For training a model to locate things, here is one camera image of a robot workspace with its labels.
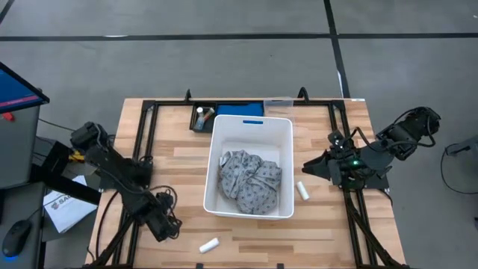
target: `wooden tabletop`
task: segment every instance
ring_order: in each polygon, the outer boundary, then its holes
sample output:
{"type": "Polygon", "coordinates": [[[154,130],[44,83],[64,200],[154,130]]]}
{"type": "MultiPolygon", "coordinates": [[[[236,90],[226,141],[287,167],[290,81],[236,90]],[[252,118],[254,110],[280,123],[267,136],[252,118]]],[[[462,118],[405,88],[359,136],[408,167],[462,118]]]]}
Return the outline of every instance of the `wooden tabletop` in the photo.
{"type": "MultiPolygon", "coordinates": [[[[143,99],[126,99],[115,148],[131,157],[143,99]]],[[[373,130],[363,101],[345,99],[349,126],[356,126],[373,140],[373,130]]],[[[140,228],[136,259],[138,268],[193,268],[201,262],[205,268],[354,268],[353,251],[342,191],[325,179],[302,173],[302,164],[329,148],[331,132],[326,107],[298,106],[294,113],[295,182],[302,181],[310,200],[302,201],[296,191],[295,212],[288,220],[248,220],[217,217],[202,207],[211,134],[189,130],[191,106],[159,108],[152,154],[154,173],[151,186],[170,185],[178,193],[176,217],[183,221],[176,240],[157,242],[147,226],[140,228]],[[220,245],[206,254],[199,247],[218,237],[220,245]]],[[[146,146],[146,124],[140,156],[146,146]]],[[[94,252],[100,217],[113,191],[103,193],[90,241],[94,252]]],[[[370,226],[383,247],[398,262],[404,263],[403,251],[390,200],[375,190],[364,191],[370,226]]],[[[117,232],[122,204],[117,197],[107,212],[100,238],[100,252],[117,232]]],[[[367,263],[363,235],[361,252],[367,263]]],[[[121,262],[125,262],[129,234],[123,244],[121,262]]]]}

